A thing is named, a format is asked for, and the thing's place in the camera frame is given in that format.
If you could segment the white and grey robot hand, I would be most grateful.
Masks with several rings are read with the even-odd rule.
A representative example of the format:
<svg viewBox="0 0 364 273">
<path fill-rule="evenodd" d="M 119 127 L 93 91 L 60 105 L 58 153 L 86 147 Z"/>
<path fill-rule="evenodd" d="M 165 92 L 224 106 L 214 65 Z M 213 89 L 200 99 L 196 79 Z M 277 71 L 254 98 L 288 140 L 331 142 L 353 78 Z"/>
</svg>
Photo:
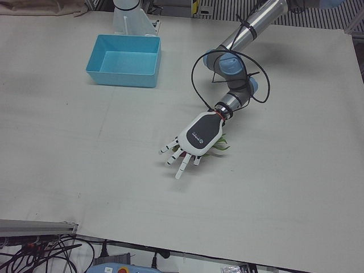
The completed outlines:
<svg viewBox="0 0 364 273">
<path fill-rule="evenodd" d="M 180 155 L 185 157 L 175 175 L 181 178 L 190 160 L 198 166 L 203 155 L 205 155 L 214 144 L 222 137 L 224 116 L 218 111 L 206 111 L 199 114 L 172 142 L 164 145 L 159 153 L 163 154 L 172 148 L 179 148 L 168 158 L 166 165 L 172 165 Z"/>
</svg>

